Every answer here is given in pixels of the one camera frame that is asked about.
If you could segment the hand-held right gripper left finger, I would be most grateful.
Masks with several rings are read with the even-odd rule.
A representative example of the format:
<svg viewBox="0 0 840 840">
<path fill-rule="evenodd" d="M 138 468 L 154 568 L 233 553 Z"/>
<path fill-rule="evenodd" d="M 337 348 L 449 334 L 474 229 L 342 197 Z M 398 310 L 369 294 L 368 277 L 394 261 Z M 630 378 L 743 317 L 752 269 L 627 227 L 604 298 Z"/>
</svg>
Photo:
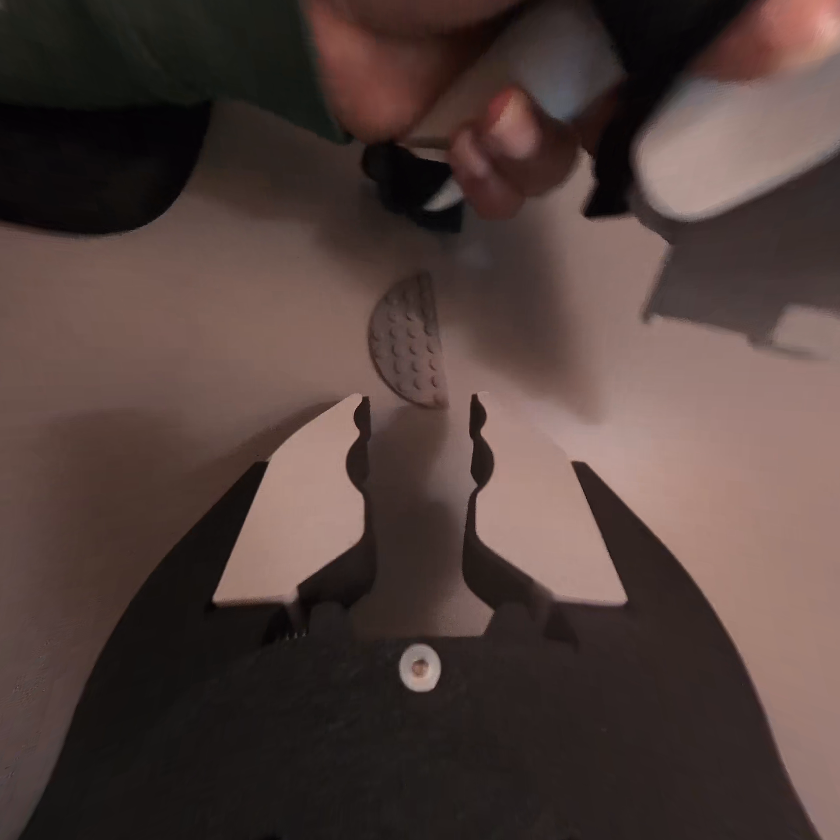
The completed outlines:
<svg viewBox="0 0 840 840">
<path fill-rule="evenodd" d="M 213 594 L 220 608 L 270 606 L 294 634 L 312 612 L 372 589 L 377 550 L 366 483 L 371 402 L 351 394 L 268 458 Z"/>
</svg>

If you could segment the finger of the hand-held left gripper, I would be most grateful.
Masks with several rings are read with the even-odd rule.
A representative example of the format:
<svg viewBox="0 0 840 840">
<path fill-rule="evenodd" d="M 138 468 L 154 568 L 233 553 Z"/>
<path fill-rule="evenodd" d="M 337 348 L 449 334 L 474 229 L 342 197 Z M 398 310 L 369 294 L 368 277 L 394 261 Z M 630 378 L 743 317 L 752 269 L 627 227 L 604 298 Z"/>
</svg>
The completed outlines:
<svg viewBox="0 0 840 840">
<path fill-rule="evenodd" d="M 695 223 L 777 190 L 839 150 L 839 57 L 754 81 L 681 81 L 633 142 L 637 193 Z"/>
</svg>

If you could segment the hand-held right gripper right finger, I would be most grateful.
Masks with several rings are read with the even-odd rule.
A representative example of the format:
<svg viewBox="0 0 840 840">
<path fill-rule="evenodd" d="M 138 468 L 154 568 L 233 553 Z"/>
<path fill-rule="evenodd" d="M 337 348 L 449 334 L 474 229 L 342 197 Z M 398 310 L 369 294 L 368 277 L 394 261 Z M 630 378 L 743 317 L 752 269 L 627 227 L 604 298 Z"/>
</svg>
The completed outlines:
<svg viewBox="0 0 840 840">
<path fill-rule="evenodd" d="M 518 606 L 544 637 L 573 637 L 565 606 L 620 607 L 627 595 L 562 447 L 488 392 L 471 396 L 462 574 L 498 613 Z"/>
</svg>

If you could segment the grey stepped brick wall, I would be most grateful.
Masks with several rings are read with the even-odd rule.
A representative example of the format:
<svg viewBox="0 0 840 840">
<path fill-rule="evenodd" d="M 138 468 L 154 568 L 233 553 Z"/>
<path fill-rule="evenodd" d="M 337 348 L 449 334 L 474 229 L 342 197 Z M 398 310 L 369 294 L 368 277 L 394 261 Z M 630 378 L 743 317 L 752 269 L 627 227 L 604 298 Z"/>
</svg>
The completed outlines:
<svg viewBox="0 0 840 840">
<path fill-rule="evenodd" d="M 838 157 L 718 217 L 645 223 L 668 242 L 645 320 L 693 322 L 778 354 L 838 362 Z"/>
</svg>

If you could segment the dark grey half-round plate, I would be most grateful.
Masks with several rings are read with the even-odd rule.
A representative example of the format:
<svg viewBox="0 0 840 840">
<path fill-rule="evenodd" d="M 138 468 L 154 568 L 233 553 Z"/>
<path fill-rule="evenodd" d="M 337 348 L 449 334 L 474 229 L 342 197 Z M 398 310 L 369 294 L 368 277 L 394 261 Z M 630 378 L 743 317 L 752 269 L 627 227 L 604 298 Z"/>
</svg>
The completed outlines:
<svg viewBox="0 0 840 840">
<path fill-rule="evenodd" d="M 422 408 L 448 409 L 444 349 L 428 272 L 396 282 L 375 304 L 367 331 L 373 366 L 395 395 Z"/>
</svg>

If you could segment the person's left forearm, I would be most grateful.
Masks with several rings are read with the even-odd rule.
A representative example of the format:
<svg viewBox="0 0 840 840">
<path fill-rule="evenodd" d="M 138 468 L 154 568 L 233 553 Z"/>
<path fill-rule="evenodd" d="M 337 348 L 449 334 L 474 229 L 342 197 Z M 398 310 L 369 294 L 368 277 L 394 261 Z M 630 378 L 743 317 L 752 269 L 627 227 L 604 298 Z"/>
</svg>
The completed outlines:
<svg viewBox="0 0 840 840">
<path fill-rule="evenodd" d="M 4 103 L 71 110 L 245 102 L 346 144 L 295 1 L 6 1 Z"/>
</svg>

